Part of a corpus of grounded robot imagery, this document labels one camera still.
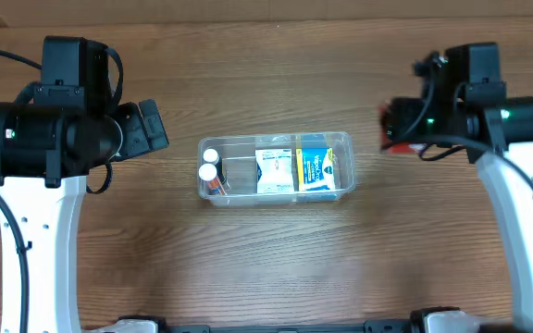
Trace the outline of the red medicine box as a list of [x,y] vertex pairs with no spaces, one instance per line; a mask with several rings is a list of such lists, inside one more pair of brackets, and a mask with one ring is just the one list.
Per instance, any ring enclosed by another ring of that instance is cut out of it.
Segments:
[[378,107],[378,123],[380,126],[379,139],[381,152],[384,154],[419,154],[426,147],[424,143],[392,143],[389,137],[390,129],[386,126],[387,111],[387,104],[380,105]]

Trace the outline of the orange tube white cap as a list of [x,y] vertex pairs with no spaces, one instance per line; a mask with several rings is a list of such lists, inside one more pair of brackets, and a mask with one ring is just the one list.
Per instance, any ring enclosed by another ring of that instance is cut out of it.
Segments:
[[199,178],[205,183],[212,195],[225,195],[225,188],[218,176],[217,168],[213,164],[202,164],[198,170]]

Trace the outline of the blue VapoDrops box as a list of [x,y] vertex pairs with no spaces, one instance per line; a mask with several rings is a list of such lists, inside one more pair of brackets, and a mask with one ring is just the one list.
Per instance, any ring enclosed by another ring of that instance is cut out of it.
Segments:
[[296,150],[299,191],[334,191],[334,154],[331,148]]

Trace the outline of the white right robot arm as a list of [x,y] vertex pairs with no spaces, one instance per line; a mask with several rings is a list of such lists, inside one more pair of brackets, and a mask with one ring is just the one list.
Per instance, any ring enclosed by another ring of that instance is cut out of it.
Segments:
[[414,332],[533,332],[533,96],[511,97],[496,43],[432,52],[414,73],[417,98],[395,97],[380,115],[383,150],[439,158],[465,152],[477,169],[501,233],[511,290],[510,322],[480,319],[454,308],[412,314]]

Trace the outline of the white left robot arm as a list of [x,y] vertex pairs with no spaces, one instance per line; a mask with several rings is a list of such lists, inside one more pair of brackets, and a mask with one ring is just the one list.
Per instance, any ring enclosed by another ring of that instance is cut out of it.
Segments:
[[104,43],[48,36],[40,78],[0,103],[4,332],[78,332],[77,233],[96,167],[165,149],[152,100],[122,101]]

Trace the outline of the black tube white cap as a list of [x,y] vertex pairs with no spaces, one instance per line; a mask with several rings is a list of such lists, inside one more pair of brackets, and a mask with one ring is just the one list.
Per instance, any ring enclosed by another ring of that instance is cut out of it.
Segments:
[[219,152],[214,148],[209,148],[203,152],[203,161],[207,164],[212,164],[216,170],[217,175],[222,184],[226,182],[226,176],[223,171],[222,158]]

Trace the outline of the white medicine packet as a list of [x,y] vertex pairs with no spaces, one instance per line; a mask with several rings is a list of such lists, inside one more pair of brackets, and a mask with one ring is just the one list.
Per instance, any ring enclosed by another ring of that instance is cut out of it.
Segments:
[[294,192],[291,149],[256,150],[255,159],[258,194]]

